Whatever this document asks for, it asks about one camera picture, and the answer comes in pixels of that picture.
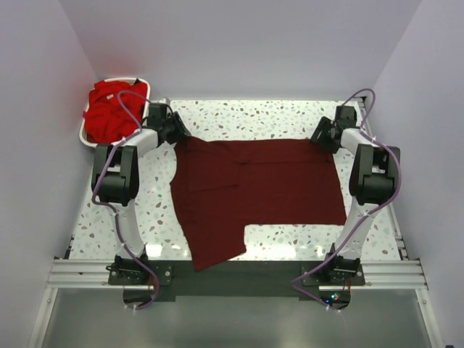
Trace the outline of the dark red t shirt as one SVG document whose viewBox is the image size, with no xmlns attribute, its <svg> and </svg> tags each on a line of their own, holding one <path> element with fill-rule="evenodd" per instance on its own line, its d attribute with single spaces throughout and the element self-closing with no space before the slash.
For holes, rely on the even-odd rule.
<svg viewBox="0 0 464 348">
<path fill-rule="evenodd" d="M 204 141 L 175 147 L 173 206 L 195 271 L 245 253 L 248 225 L 343 225 L 334 157 L 305 139 Z"/>
</svg>

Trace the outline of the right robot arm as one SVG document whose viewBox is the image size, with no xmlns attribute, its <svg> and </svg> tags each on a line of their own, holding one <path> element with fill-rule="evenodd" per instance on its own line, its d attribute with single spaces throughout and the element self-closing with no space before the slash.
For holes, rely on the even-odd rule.
<svg viewBox="0 0 464 348">
<path fill-rule="evenodd" d="M 355 108 L 346 105 L 336 108 L 333 120 L 322 117 L 311 141 L 333 154 L 346 149 L 354 155 L 347 220 L 324 261 L 309 272 L 316 281 L 344 282 L 359 275 L 370 227 L 380 210 L 398 195 L 402 183 L 401 151 L 370 137 L 357 125 Z"/>
</svg>

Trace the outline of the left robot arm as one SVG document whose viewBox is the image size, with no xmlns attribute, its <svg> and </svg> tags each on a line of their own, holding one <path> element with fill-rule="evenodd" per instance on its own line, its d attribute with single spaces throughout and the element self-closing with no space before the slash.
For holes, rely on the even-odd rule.
<svg viewBox="0 0 464 348">
<path fill-rule="evenodd" d="M 91 200 L 111 212 L 117 241 L 114 262 L 107 266 L 110 284 L 144 285 L 153 279 L 136 217 L 138 159 L 163 143 L 175 144 L 189 135 L 180 115 L 162 100 L 149 104 L 147 117 L 132 134 L 95 147 Z"/>
</svg>

